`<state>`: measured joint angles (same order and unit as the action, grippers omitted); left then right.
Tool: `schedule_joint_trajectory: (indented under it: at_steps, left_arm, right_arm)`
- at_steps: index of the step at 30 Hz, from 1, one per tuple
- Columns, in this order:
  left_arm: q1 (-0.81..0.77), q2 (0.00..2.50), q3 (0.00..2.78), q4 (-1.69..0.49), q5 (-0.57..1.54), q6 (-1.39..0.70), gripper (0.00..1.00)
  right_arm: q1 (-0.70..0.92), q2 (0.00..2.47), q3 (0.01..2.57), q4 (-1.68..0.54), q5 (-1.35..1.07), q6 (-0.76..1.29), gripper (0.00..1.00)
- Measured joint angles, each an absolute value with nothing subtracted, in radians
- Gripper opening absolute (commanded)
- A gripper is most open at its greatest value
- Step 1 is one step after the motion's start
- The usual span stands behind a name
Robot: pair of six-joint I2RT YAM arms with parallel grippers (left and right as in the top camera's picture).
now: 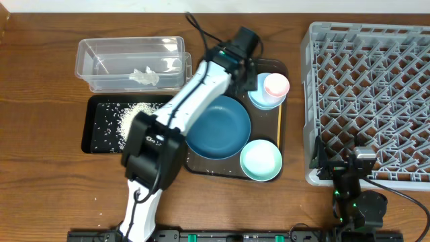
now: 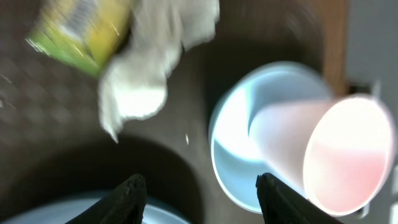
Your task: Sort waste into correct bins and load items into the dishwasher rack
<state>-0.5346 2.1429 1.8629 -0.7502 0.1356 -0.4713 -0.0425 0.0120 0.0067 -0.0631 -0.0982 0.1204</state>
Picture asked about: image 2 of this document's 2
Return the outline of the yellow green wrapper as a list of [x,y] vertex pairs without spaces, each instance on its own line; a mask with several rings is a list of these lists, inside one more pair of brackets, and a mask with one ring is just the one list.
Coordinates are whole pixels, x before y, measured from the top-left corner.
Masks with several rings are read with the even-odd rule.
[[51,0],[27,37],[38,52],[98,77],[128,31],[131,0]]

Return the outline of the dark blue plate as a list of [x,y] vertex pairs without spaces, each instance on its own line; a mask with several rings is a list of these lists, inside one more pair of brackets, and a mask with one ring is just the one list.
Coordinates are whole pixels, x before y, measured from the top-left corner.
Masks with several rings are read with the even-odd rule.
[[[60,198],[15,215],[5,224],[60,224],[66,223],[107,196],[107,191],[91,191]],[[182,213],[170,205],[150,198],[144,209],[143,224],[190,224]]]

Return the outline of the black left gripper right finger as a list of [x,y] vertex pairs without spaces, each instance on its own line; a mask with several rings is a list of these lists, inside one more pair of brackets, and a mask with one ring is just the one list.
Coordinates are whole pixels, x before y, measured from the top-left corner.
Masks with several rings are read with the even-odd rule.
[[265,224],[342,224],[271,173],[259,175],[256,188]]

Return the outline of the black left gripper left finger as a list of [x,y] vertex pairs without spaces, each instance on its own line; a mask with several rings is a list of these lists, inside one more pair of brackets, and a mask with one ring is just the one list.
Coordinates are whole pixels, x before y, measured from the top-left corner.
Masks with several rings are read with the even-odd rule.
[[141,224],[146,204],[146,180],[134,174],[67,224]]

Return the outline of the white tissue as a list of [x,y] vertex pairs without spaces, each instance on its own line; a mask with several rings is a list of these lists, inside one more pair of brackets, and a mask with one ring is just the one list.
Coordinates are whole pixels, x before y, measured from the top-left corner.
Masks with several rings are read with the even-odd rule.
[[99,121],[114,141],[130,120],[156,115],[167,101],[167,80],[188,51],[215,36],[219,0],[143,0],[131,6],[131,36],[98,86]]

